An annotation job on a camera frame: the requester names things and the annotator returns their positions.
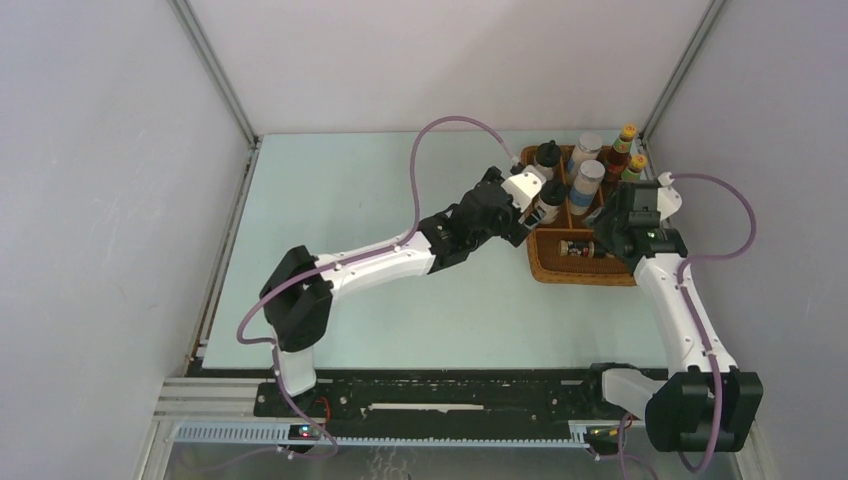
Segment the yellow-cap sauce bottle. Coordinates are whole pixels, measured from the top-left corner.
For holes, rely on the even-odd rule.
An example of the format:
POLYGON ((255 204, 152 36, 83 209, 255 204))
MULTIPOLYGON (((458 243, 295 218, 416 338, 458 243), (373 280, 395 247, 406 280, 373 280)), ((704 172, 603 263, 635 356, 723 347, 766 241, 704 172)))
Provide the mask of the yellow-cap sauce bottle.
POLYGON ((643 154, 636 154, 630 157, 629 163, 621 172, 621 182, 635 182, 641 179, 642 173, 648 164, 648 157, 643 154))
POLYGON ((630 161, 632 143, 638 133, 638 126, 632 123, 625 124, 621 128, 617 138, 603 157, 604 182, 612 184, 620 180, 622 172, 630 161))

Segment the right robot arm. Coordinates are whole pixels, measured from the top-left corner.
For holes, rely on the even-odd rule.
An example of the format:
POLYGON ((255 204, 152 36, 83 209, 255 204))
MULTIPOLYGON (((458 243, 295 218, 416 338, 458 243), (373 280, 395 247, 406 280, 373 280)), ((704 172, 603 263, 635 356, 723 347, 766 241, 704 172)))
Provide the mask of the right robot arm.
POLYGON ((654 380, 629 364, 594 364, 581 402, 596 418, 621 408, 641 419, 660 452, 738 452, 764 388, 720 341, 692 277, 695 258, 681 234, 663 224, 681 204, 669 181, 625 182, 587 217, 596 239, 652 301, 668 378, 654 380))

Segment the blue-label silver-lid jar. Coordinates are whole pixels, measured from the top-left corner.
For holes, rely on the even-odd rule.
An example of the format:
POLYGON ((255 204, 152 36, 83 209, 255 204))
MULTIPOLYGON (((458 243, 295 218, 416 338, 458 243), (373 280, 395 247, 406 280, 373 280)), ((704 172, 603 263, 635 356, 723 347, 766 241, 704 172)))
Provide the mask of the blue-label silver-lid jar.
POLYGON ((605 167, 597 160, 585 160, 579 165, 569 193, 569 212, 572 215, 588 212, 604 176, 605 167))
POLYGON ((565 166, 565 180, 567 185, 572 185, 581 164, 587 160, 595 160, 603 146, 600 135, 594 132, 582 133, 574 145, 569 160, 565 166))

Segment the black-spout-lid jar white beads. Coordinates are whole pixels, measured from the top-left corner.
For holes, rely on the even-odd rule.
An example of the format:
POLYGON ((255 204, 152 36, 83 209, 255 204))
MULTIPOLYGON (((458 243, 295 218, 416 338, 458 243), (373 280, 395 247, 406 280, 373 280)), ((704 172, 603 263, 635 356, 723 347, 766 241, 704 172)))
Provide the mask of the black-spout-lid jar white beads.
POLYGON ((539 215, 540 224, 553 223, 566 201, 568 187, 558 179, 547 181, 539 194, 536 212, 539 215))

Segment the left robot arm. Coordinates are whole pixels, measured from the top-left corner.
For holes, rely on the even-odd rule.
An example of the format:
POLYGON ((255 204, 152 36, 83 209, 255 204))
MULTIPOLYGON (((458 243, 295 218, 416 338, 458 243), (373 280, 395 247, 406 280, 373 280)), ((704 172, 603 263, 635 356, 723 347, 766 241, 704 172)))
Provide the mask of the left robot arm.
POLYGON ((326 333, 334 301, 451 268, 495 237, 519 246, 538 223, 529 210, 544 182, 530 166, 514 167, 509 177, 491 167, 459 202, 420 220, 403 237, 336 254, 290 249, 260 292, 273 332, 274 371, 282 381, 278 404, 297 417, 314 408, 313 347, 326 333))

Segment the black-lid spice jar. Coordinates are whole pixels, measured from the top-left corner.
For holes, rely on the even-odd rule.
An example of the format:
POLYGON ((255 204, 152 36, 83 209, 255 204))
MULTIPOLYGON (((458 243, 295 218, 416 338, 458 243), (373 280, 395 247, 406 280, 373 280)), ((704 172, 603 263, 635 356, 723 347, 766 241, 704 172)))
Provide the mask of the black-lid spice jar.
POLYGON ((558 243, 560 256, 581 258, 607 258, 610 256, 608 250, 595 241, 560 240, 558 243))

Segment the large black-lid jar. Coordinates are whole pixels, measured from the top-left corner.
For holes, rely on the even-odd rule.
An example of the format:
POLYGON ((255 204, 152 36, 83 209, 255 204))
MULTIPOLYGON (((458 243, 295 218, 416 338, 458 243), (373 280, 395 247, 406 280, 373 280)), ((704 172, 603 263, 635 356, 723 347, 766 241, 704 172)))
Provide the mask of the large black-lid jar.
POLYGON ((562 150, 555 140, 540 144, 534 155, 535 168, 547 180, 552 180, 562 160, 562 150))

